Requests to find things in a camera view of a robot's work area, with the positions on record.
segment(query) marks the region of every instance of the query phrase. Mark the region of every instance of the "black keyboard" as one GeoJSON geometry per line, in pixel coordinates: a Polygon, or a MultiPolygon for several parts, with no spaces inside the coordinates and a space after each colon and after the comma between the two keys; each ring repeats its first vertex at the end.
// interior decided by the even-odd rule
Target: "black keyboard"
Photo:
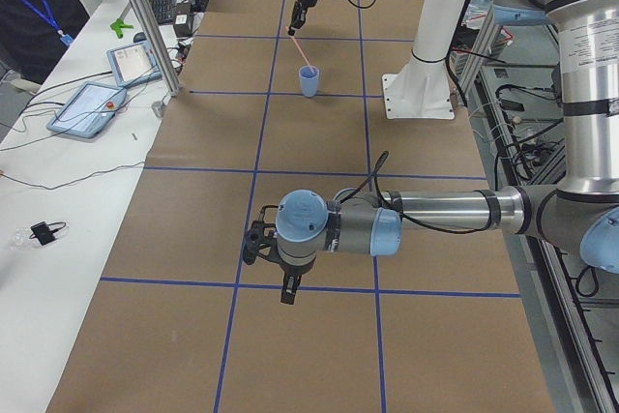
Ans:
{"type": "Polygon", "coordinates": [[[155,14],[157,24],[167,24],[174,20],[176,0],[148,0],[155,14]]]}

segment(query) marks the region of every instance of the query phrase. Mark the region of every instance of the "pink straw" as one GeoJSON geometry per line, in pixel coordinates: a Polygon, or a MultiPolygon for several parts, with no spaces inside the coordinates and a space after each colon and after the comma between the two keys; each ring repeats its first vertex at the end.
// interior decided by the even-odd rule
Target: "pink straw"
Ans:
{"type": "Polygon", "coordinates": [[[303,53],[303,50],[301,49],[301,46],[299,45],[299,42],[297,41],[297,38],[295,38],[294,36],[290,36],[290,39],[292,40],[292,42],[297,46],[297,50],[299,50],[299,53],[301,54],[301,56],[303,57],[303,59],[306,61],[306,63],[308,64],[308,66],[312,69],[312,70],[316,70],[316,67],[313,65],[310,65],[310,60],[308,60],[308,57],[306,57],[306,54],[303,53]]]}

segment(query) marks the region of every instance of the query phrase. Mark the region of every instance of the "cup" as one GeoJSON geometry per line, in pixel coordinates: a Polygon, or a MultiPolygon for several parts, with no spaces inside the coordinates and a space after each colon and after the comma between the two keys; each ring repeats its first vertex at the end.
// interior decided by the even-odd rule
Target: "cup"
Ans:
{"type": "Polygon", "coordinates": [[[299,83],[304,96],[313,97],[316,95],[319,79],[320,70],[318,68],[305,65],[299,69],[299,83]]]}

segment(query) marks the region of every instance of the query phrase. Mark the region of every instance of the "white table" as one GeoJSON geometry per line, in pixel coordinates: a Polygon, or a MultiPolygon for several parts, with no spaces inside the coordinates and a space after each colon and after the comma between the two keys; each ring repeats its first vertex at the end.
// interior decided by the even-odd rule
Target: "white table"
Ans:
{"type": "MultiPolygon", "coordinates": [[[[109,24],[127,0],[103,0],[43,88],[109,70],[105,52],[129,44],[135,26],[116,38],[109,24]]],[[[171,26],[162,27],[168,46],[176,44],[171,26]]],[[[113,83],[113,78],[98,78],[113,83]]],[[[81,84],[45,93],[40,100],[65,102],[81,84]]],[[[151,104],[165,98],[161,81],[136,86],[126,111],[94,140],[57,136],[0,152],[0,169],[17,179],[47,186],[99,170],[143,162],[160,125],[151,104]]],[[[57,106],[38,105],[33,113],[57,106]]],[[[10,132],[0,150],[51,133],[51,113],[28,118],[26,133],[10,132]]],[[[22,128],[21,120],[15,124],[22,128]]],[[[0,411],[44,412],[56,388],[125,215],[141,168],[114,171],[73,186],[44,191],[0,178],[0,411]],[[67,234],[44,248],[12,250],[14,233],[40,221],[66,221],[67,234]]]]}

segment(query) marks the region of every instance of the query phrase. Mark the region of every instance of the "blue device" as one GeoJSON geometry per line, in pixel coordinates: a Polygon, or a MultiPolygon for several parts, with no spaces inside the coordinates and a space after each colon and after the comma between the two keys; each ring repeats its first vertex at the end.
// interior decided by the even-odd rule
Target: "blue device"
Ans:
{"type": "Polygon", "coordinates": [[[120,87],[132,87],[162,76],[148,41],[123,45],[107,52],[109,65],[120,87]]]}
{"type": "Polygon", "coordinates": [[[55,133],[92,138],[123,106],[127,89],[99,82],[86,82],[47,123],[55,133]]]}

